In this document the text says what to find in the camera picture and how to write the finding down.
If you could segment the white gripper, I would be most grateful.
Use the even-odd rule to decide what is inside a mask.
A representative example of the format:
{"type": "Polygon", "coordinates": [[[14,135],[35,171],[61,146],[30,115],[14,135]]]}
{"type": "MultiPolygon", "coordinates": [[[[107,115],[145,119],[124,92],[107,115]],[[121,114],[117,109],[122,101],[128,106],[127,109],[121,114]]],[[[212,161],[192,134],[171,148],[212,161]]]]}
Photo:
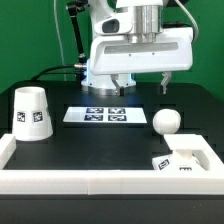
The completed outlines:
{"type": "MultiPolygon", "coordinates": [[[[129,43],[125,35],[99,36],[91,45],[89,68],[94,75],[163,72],[160,93],[167,92],[172,73],[188,70],[193,64],[190,27],[168,28],[154,42],[129,43]]],[[[115,94],[123,96],[125,89],[112,75],[115,94]]]]}

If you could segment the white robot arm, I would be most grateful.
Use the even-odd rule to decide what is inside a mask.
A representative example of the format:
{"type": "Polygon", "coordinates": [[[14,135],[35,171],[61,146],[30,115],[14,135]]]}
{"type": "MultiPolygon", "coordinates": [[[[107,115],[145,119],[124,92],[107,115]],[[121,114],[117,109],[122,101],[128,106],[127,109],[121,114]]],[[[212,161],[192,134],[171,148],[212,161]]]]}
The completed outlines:
{"type": "Polygon", "coordinates": [[[174,71],[192,66],[192,42],[198,30],[165,28],[163,9],[180,0],[90,0],[93,41],[81,82],[85,91],[99,95],[123,95],[132,91],[138,73],[160,73],[162,91],[174,71]]]}

